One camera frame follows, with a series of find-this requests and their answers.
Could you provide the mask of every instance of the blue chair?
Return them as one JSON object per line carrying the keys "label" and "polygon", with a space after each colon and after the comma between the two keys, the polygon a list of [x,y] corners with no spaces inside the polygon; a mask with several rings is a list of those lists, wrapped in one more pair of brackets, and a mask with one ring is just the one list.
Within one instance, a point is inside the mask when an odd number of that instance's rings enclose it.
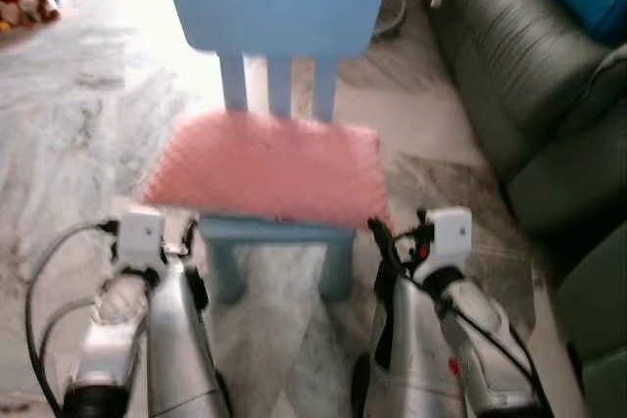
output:
{"label": "blue chair", "polygon": [[[313,117],[327,122],[333,118],[338,63],[367,48],[381,4],[381,0],[173,1],[189,44],[219,55],[228,109],[247,110],[242,55],[264,55],[269,110],[289,117],[290,61],[307,57],[315,59]],[[212,289],[221,302],[234,302],[245,290],[234,245],[323,242],[328,249],[318,285],[321,296],[340,301],[351,293],[353,230],[221,214],[203,214],[199,227],[214,265]]]}

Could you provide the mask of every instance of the pink cushion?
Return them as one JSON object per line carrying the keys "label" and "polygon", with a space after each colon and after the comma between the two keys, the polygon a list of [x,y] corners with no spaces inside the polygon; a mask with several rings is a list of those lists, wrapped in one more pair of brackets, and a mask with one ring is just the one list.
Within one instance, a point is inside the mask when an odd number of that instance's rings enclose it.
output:
{"label": "pink cushion", "polygon": [[356,229],[374,215],[388,220],[375,132],[241,112],[180,125],[144,199]]}

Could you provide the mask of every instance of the chair leg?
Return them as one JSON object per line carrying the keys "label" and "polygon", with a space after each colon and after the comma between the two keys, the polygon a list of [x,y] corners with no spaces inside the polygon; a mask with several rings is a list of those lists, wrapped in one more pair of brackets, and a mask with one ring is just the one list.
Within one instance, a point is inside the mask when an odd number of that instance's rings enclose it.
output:
{"label": "chair leg", "polygon": [[233,244],[208,240],[207,247],[211,252],[213,266],[213,270],[210,271],[213,273],[213,279],[210,280],[211,290],[217,293],[220,302],[237,301],[246,291],[246,282],[242,279],[237,266]]}
{"label": "chair leg", "polygon": [[338,302],[347,299],[352,288],[353,236],[328,244],[318,291],[324,300]]}

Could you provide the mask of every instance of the marble floor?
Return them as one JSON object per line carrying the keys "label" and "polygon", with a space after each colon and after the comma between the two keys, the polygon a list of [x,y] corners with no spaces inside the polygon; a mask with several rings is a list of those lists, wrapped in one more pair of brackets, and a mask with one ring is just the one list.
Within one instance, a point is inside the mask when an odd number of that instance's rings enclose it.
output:
{"label": "marble floor", "polygon": [[[11,396],[29,406],[16,416],[50,416],[24,348],[33,260],[64,227],[119,213],[137,198],[176,122],[223,102],[217,58],[190,50],[171,0],[65,0],[62,9],[58,23],[0,38],[0,415]],[[311,105],[312,70],[306,60],[293,64],[295,116]],[[265,61],[249,58],[246,75],[250,108],[265,113]],[[421,0],[409,0],[400,37],[374,42],[342,64],[335,119],[380,132],[399,227],[413,223],[416,206],[472,208],[470,269],[535,345],[556,416],[582,416],[574,386],[555,388],[572,373],[543,289],[542,254],[500,200]],[[184,215],[168,212],[171,236]],[[92,236],[68,244],[42,280],[37,326],[61,303],[93,293],[106,252]],[[367,234],[356,240],[351,299],[338,304],[316,293],[321,247],[243,248],[239,255],[249,290],[235,305],[214,304],[208,316],[236,416],[350,416],[351,367],[367,346],[375,306],[378,256]],[[206,268],[200,242],[195,260]],[[70,316],[53,341],[57,387],[85,318],[84,311]],[[145,407],[140,374],[129,416],[146,416]]]}

